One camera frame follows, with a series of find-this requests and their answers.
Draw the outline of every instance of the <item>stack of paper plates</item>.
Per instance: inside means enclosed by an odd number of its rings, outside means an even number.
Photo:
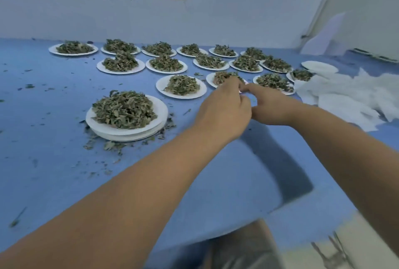
[[[152,101],[153,110],[158,117],[143,128],[118,129],[107,124],[100,124],[92,119],[96,116],[92,108],[90,108],[86,114],[86,123],[96,135],[110,141],[128,142],[148,138],[149,136],[156,134],[165,126],[168,111],[167,106],[160,99],[151,95],[146,95],[146,97]]]

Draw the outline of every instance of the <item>blue table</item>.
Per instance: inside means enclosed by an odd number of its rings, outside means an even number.
[[[99,51],[88,57],[59,57],[47,50],[57,43],[0,39],[0,99],[5,100],[0,103],[0,251],[187,128],[201,102],[213,90],[207,84],[208,92],[202,98],[167,98],[155,89],[162,74],[148,69],[126,76],[105,74],[96,69],[96,64],[107,55]],[[265,52],[294,67],[314,59],[294,50]],[[142,53],[137,57],[144,62],[150,59]],[[205,78],[210,73],[196,67],[190,58],[176,58],[188,64],[187,75],[199,72],[204,75],[200,78]],[[333,58],[318,60],[332,63],[344,73],[358,69]],[[254,76],[239,74],[248,81]],[[26,84],[35,88],[25,88]],[[79,121],[93,102],[113,89],[136,90],[160,98],[174,113],[177,127],[166,132],[165,141],[149,141],[148,145],[136,142],[133,147],[129,144],[122,150],[120,161],[117,152],[103,150],[103,139],[97,139],[92,150],[84,149],[89,136]],[[183,115],[190,108],[191,112]],[[394,139],[397,128],[386,124],[379,129],[372,135],[399,149]],[[106,170],[112,170],[112,174],[105,174]],[[197,177],[153,251],[222,235],[266,217],[326,183],[335,184],[295,130],[252,121],[242,138],[226,146]],[[10,228],[24,207],[27,208],[19,224]]]

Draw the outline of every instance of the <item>pile of dried leaves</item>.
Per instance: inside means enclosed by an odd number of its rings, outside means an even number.
[[[200,88],[195,78],[189,76],[172,76],[164,91],[171,92],[176,95],[187,95],[196,93]]]
[[[150,64],[156,70],[173,72],[183,68],[178,59],[172,59],[168,55],[160,55],[159,57],[150,60]]]
[[[137,47],[133,43],[126,43],[120,39],[107,39],[104,49],[113,53],[116,53],[117,51],[125,51],[129,53],[137,51]]]
[[[235,52],[233,49],[230,49],[227,45],[218,45],[216,44],[214,53],[221,56],[235,56]]]
[[[278,74],[264,74],[256,79],[256,82],[263,86],[273,89],[279,89],[286,92],[293,92],[294,88],[290,85],[288,80],[281,78]]]
[[[223,84],[224,81],[231,76],[237,76],[241,81],[244,82],[243,78],[238,76],[237,72],[226,72],[226,71],[219,71],[215,74],[215,77],[213,78],[213,83],[217,86],[220,84]]]
[[[111,90],[92,106],[98,123],[104,123],[120,129],[136,129],[147,126],[157,118],[152,102],[143,94],[135,91]]]
[[[291,76],[295,80],[307,82],[312,78],[313,74],[308,70],[295,69],[293,72],[291,72]]]
[[[196,60],[197,60],[198,64],[200,64],[201,66],[207,67],[207,68],[213,68],[213,69],[220,69],[226,64],[225,61],[223,61],[217,57],[208,56],[205,54],[198,55],[196,57]]]
[[[172,54],[172,47],[168,43],[159,42],[152,45],[143,46],[143,49],[153,55],[160,56],[160,55],[171,55]]]
[[[201,52],[197,44],[190,44],[182,47],[182,53],[185,53],[189,56],[197,56]]]
[[[87,53],[93,50],[94,50],[93,47],[85,43],[80,43],[79,41],[65,41],[64,44],[57,47],[57,51],[59,53],[72,54],[72,55],[78,53]]]
[[[130,71],[133,68],[138,66],[134,55],[131,55],[129,52],[117,51],[117,55],[115,59],[106,58],[102,64],[106,69],[117,72],[126,72]]]
[[[263,54],[262,50],[256,49],[255,47],[249,47],[245,51],[246,55],[252,56],[255,60],[262,61],[266,59],[266,55]]]
[[[290,72],[292,66],[282,59],[275,59],[273,56],[266,56],[264,64],[273,71]]]
[[[249,55],[242,55],[238,57],[234,62],[234,66],[238,69],[245,71],[259,71],[261,68],[258,66],[257,60]]]

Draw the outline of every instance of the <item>floor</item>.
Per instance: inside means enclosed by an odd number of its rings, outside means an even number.
[[[399,258],[359,213],[351,221],[342,225],[336,234],[352,266],[345,262],[339,266],[332,266],[331,269],[399,268]],[[329,240],[315,244],[327,258],[331,259],[332,255],[337,253]],[[330,269],[323,265],[322,257],[311,244],[283,253],[282,261],[286,269]]]

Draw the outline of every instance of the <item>white wall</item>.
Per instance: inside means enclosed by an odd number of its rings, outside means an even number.
[[[0,0],[0,37],[291,48],[321,0]]]
[[[316,22],[317,33],[333,15],[348,11],[336,40],[399,59],[399,0],[327,0]]]

